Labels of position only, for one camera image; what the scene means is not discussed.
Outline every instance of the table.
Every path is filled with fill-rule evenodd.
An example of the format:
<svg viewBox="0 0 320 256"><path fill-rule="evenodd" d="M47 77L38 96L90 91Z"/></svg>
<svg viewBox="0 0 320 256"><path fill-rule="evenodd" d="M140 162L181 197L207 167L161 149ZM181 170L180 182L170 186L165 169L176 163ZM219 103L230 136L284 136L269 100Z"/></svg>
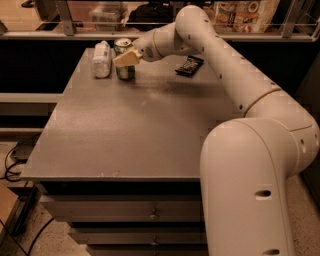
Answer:
<svg viewBox="0 0 320 256"><path fill-rule="evenodd" d="M91 74L86 49L21 178L91 255L208 255L201 204L202 143L237 117L206 63L141 61L136 78Z"/></svg>

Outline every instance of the soda can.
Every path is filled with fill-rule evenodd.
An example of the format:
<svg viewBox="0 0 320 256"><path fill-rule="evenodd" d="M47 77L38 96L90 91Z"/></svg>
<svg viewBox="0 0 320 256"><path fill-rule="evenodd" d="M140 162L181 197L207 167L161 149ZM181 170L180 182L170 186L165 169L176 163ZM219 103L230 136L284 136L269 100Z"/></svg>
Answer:
<svg viewBox="0 0 320 256"><path fill-rule="evenodd" d="M128 38L119 38L114 41L114 51L116 56L126 52L128 49L132 47L132 42ZM117 76L121 80L130 80L135 78L135 67L134 66L126 66L118 68L116 67Z"/></svg>

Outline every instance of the speckled floor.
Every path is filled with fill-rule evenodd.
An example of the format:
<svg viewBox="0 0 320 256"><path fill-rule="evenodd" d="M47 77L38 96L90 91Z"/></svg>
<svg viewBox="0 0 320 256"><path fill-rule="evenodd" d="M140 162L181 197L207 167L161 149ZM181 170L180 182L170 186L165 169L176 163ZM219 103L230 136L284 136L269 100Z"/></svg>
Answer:
<svg viewBox="0 0 320 256"><path fill-rule="evenodd" d="M12 141L0 142L0 170L3 170L5 155L14 145ZM320 255L320 211L300 176L287 180L287 196L296 256ZM24 250L28 251L35 235L50 218L50 214L39 203L33 205L25 222L26 231L16 237ZM68 230L69 226L66 223L51 222L37 240L31 255L88 256L85 246L75 243L68 236ZM23 255L25 254L7 235L0 246L0 256Z"/></svg>

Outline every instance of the white bottle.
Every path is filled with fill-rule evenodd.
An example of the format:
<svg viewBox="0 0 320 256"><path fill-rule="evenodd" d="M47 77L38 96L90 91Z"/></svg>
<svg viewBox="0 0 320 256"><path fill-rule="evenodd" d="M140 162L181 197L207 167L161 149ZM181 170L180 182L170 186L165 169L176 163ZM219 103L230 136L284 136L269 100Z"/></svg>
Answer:
<svg viewBox="0 0 320 256"><path fill-rule="evenodd" d="M110 74L111 48L106 41L96 44L91 62L91 70L97 78L104 78Z"/></svg>

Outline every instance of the drawer handle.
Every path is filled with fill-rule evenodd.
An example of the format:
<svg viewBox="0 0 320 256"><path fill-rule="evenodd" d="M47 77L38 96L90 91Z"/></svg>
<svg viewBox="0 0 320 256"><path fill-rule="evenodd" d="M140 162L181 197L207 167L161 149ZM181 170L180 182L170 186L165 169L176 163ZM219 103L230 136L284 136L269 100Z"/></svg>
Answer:
<svg viewBox="0 0 320 256"><path fill-rule="evenodd" d="M153 238L153 241L151 242L151 245L152 245L152 246L157 246L157 245L159 245L156 236Z"/></svg>
<svg viewBox="0 0 320 256"><path fill-rule="evenodd" d="M157 214L157 209L153 208L152 209L152 213L149 216L150 220L158 220L160 218L160 216Z"/></svg>

